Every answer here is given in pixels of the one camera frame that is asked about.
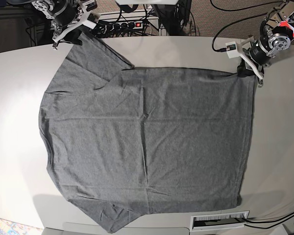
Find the wire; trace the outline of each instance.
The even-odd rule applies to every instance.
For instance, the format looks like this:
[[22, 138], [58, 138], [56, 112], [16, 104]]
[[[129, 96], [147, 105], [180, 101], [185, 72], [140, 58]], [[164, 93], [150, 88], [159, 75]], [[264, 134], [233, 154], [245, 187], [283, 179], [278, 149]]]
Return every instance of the wire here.
[[290, 214], [288, 214], [288, 215], [286, 215], [286, 216], [284, 216], [284, 217], [282, 217], [280, 219], [271, 220], [271, 221], [263, 221], [263, 222], [261, 222], [261, 221], [250, 221], [250, 220], [245, 219], [245, 218], [241, 218], [241, 219], [244, 220], [244, 221], [246, 221], [246, 222], [248, 222], [248, 223], [253, 223], [253, 224], [266, 224], [266, 223], [275, 223], [275, 222], [281, 221], [282, 219], [285, 219], [285, 218], [291, 216], [292, 214], [294, 214], [294, 212], [292, 212], [292, 213], [290, 213]]
[[183, 31], [183, 29], [184, 29], [184, 24], [182, 25], [182, 28], [181, 28], [179, 34]]
[[141, 21], [143, 18], [145, 18], [146, 16], [143, 16], [143, 17], [141, 17], [140, 19], [138, 19], [138, 20], [135, 20], [135, 21], [129, 21], [127, 18], [125, 18], [124, 16], [122, 16], [122, 18], [123, 19], [125, 19], [127, 22], [137, 22], [137, 21]]
[[128, 22], [128, 20], [121, 14], [122, 18], [125, 19], [126, 22]]
[[119, 17], [118, 17], [117, 20], [114, 21], [113, 23], [115, 24], [115, 23], [119, 22], [121, 16], [122, 16], [122, 9], [120, 9]]
[[194, 27], [195, 27], [195, 37], [197, 37], [195, 19], [194, 19], [194, 16], [193, 16], [193, 14], [192, 14], [192, 12], [191, 12], [191, 11], [190, 11], [190, 14], [192, 15], [193, 22], [194, 22]]
[[151, 34], [152, 34], [152, 27], [149, 24], [146, 24], [145, 29], [144, 29], [144, 33], [146, 33], [147, 28], [150, 28]]
[[245, 221], [245, 222], [248, 222], [248, 223], [259, 223], [259, 224], [264, 224], [264, 223], [274, 223], [274, 222], [277, 222], [277, 221], [281, 221], [282, 219], [285, 219], [285, 220], [282, 220], [281, 222], [279, 222], [279, 223], [276, 223], [276, 224], [273, 224], [273, 225], [271, 225], [271, 226], [269, 226], [269, 227], [258, 227], [258, 226], [251, 226], [251, 225], [248, 225], [248, 224], [245, 224], [245, 226], [246, 227], [250, 227], [250, 228], [254, 228], [254, 229], [271, 229], [271, 228], [273, 228], [273, 227], [275, 227], [275, 226], [277, 226], [277, 225], [279, 225], [279, 224], [282, 224], [282, 223], [284, 223], [284, 222], [286, 222], [286, 221], [288, 221], [289, 219], [291, 219], [291, 218], [293, 218], [294, 217], [294, 212], [292, 212], [292, 213], [290, 213], [290, 214], [288, 214], [288, 215], [286, 215], [286, 216], [284, 216], [284, 217], [282, 217], [282, 218], [280, 218], [280, 219], [276, 219], [276, 220], [271, 220], [271, 221], [263, 221], [263, 222], [260, 222], [260, 221], [250, 221], [250, 220], [247, 220], [247, 219], [245, 219], [245, 218], [241, 218], [243, 221]]
[[221, 34], [222, 31], [224, 31], [229, 26], [234, 25], [234, 24], [239, 23], [239, 22], [242, 22], [242, 21], [249, 20], [249, 19], [257, 18], [257, 17], [260, 17], [260, 16], [265, 16], [266, 14], [267, 13], [262, 13], [262, 14], [259, 14], [259, 15], [256, 15], [256, 16], [249, 16], [249, 17], [246, 17], [246, 18], [243, 18], [243, 19], [240, 19], [240, 20], [237, 20], [237, 21], [234, 21], [232, 23], [227, 24], [222, 29], [220, 29], [219, 32], [214, 36], [214, 38], [212, 40], [212, 43], [211, 43], [212, 50], [214, 50], [215, 52], [226, 52], [226, 48], [225, 47], [224, 48], [221, 48], [221, 49], [215, 49], [215, 40], [219, 36], [219, 34]]
[[188, 10], [190, 12], [190, 14], [192, 15], [193, 22], [194, 22], [194, 27], [195, 27], [195, 37], [196, 37], [197, 36], [197, 33], [196, 33], [196, 23], [195, 23], [194, 15], [192, 14], [191, 10], [188, 9], [185, 5], [181, 4], [181, 6], [184, 7], [184, 9]]
[[275, 227], [275, 226], [277, 226], [277, 225], [279, 225], [279, 224], [283, 224], [285, 221], [287, 221], [287, 220], [289, 220], [289, 219], [291, 219], [291, 218], [293, 218], [294, 217], [294, 215], [292, 215], [291, 217], [289, 217], [289, 218], [287, 218], [287, 219], [285, 219], [285, 220], [282, 220], [281, 222], [279, 222], [279, 223], [276, 223], [276, 224], [274, 224], [274, 225], [271, 225], [271, 226], [269, 226], [269, 227], [257, 227], [257, 226], [251, 226], [251, 225], [248, 225], [248, 224], [245, 224], [245, 226], [247, 226], [247, 227], [250, 227], [250, 228], [254, 228], [254, 229], [271, 229], [271, 228], [273, 228], [273, 227]]
[[30, 33], [28, 32], [28, 30], [29, 30], [30, 28], [33, 28], [34, 26], [31, 26], [31, 27], [26, 28], [26, 29], [25, 29], [25, 32], [29, 35], [29, 38], [30, 38], [31, 41], [35, 44], [35, 46], [37, 46], [35, 40], [31, 37]]
[[243, 11], [243, 10], [247, 10], [247, 9], [251, 9], [254, 7], [258, 7], [258, 6], [264, 6], [264, 5], [268, 5], [268, 4], [272, 4], [272, 3], [278, 3], [278, 2], [283, 2], [283, 1], [271, 1], [271, 2], [266, 2], [266, 3], [262, 3], [262, 4], [258, 4], [258, 5], [254, 5], [254, 6], [248, 6], [248, 7], [244, 7], [244, 8], [239, 8], [239, 9], [233, 9], [233, 10], [228, 10], [228, 9], [223, 9], [220, 7], [217, 7], [216, 5], [214, 5], [214, 3], [212, 2], [212, 0], [210, 0], [211, 5], [220, 10], [220, 11]]
[[146, 7], [145, 7], [145, 4], [143, 4], [143, 7], [144, 7], [144, 10], [145, 10], [145, 19], [147, 20], [147, 15], [148, 15], [148, 13], [147, 13], [147, 9], [146, 9]]
[[124, 26], [122, 26], [122, 25], [120, 25], [120, 24], [119, 24], [119, 26], [120, 26], [121, 28], [126, 28], [127, 30], [132, 31], [132, 32], [135, 32], [135, 33], [141, 33], [142, 35], [145, 35], [145, 36], [147, 36], [147, 35], [155, 36], [155, 35], [153, 35], [153, 34], [143, 33], [143, 32], [140, 32], [140, 31], [137, 31], [137, 30], [134, 30], [134, 29], [130, 29], [130, 28], [128, 28], [128, 27], [124, 27]]

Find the white table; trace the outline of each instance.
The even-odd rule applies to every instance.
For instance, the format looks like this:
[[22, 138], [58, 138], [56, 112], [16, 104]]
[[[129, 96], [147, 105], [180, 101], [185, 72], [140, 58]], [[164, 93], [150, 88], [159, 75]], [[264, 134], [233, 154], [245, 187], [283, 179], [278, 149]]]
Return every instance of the white table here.
[[[211, 38], [131, 37], [105, 42], [137, 67], [188, 67], [235, 72], [239, 59], [211, 50]], [[217, 39], [223, 47], [231, 39]], [[63, 229], [63, 223], [96, 225], [66, 202], [49, 178], [47, 152], [38, 130], [43, 92], [71, 45], [31, 47], [0, 54], [0, 218], [35, 227]], [[253, 136], [242, 185], [250, 216], [273, 218], [294, 211], [294, 47], [292, 55], [266, 69], [257, 89]], [[145, 215], [128, 227], [189, 227], [203, 213]], [[103, 234], [99, 226], [92, 227]], [[243, 228], [209, 234], [267, 234]]]

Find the gray t-shirt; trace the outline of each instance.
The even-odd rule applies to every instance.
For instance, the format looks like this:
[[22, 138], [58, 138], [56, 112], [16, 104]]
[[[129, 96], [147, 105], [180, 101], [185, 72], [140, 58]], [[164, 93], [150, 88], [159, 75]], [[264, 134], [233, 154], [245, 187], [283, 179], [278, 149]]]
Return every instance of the gray t-shirt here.
[[254, 77], [137, 68], [82, 34], [51, 81], [39, 126], [62, 195], [113, 233], [152, 213], [234, 208]]

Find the brown carpet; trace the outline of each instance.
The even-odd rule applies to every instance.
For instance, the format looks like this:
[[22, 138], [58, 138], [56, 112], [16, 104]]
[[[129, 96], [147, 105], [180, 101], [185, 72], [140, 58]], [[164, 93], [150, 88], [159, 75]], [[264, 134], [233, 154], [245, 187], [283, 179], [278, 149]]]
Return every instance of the brown carpet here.
[[[220, 8], [237, 9], [270, 1], [272, 0], [214, 0], [214, 4]], [[97, 0], [97, 3], [97, 12], [119, 11], [119, 7], [114, 0]], [[209, 0], [193, 0], [191, 11], [194, 15], [197, 31], [200, 31], [200, 35], [203, 37], [213, 37], [226, 24], [241, 18], [268, 12], [272, 7], [277, 5], [278, 3], [275, 3], [244, 11], [223, 12], [215, 9], [210, 4]], [[220, 36], [229, 38], [247, 38], [249, 34], [258, 36], [262, 19], [263, 17], [258, 17], [242, 23], [237, 23], [227, 28]]]

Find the floor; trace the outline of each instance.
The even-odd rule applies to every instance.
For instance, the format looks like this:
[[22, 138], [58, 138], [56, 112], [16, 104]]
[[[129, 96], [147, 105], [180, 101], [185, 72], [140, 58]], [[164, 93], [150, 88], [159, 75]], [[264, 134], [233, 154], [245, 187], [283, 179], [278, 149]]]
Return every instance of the floor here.
[[0, 219], [0, 235], [41, 235], [42, 229]]
[[[224, 9], [237, 9], [248, 6], [253, 6], [272, 0], [213, 0], [213, 3]], [[114, 0], [97, 0], [97, 12], [118, 11], [119, 7]], [[209, 0], [192, 0], [191, 12], [194, 16], [197, 30], [202, 37], [213, 37], [223, 26], [257, 14], [268, 12], [272, 7], [277, 6], [278, 3], [268, 4], [256, 8], [237, 12], [223, 12], [215, 9]], [[247, 38], [249, 34], [255, 37], [259, 36], [259, 26], [263, 17], [258, 17], [245, 22], [235, 24], [220, 34], [220, 37], [225, 38]]]

